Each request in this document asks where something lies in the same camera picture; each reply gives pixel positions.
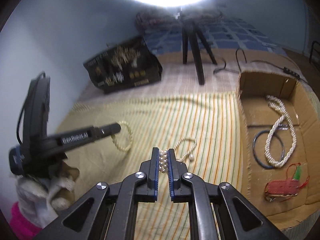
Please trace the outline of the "gloved left hand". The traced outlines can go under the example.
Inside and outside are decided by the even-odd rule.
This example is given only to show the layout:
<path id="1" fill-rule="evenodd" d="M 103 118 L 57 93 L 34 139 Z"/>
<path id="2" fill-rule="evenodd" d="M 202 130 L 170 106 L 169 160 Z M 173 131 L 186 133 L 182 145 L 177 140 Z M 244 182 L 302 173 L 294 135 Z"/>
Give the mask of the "gloved left hand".
<path id="1" fill-rule="evenodd" d="M 62 163 L 52 178 L 19 177 L 16 180 L 18 209 L 22 216 L 43 229 L 74 202 L 78 168 Z"/>

